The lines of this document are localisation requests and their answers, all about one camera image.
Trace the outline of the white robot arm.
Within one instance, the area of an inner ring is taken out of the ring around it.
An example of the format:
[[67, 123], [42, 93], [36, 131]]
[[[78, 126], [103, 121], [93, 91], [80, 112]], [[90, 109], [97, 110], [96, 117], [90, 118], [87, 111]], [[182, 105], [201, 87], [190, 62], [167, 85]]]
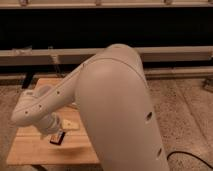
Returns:
[[59, 130], [55, 112], [77, 105], [104, 171], [169, 171], [142, 60], [125, 44], [95, 54], [55, 86], [24, 91], [11, 120], [42, 134]]

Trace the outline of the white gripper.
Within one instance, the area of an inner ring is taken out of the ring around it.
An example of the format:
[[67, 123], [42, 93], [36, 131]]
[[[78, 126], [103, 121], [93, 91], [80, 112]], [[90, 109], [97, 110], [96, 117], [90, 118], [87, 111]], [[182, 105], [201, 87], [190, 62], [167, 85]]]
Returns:
[[41, 133], [40, 138], [57, 133], [61, 128], [61, 119], [56, 113], [44, 116], [37, 124], [37, 130]]

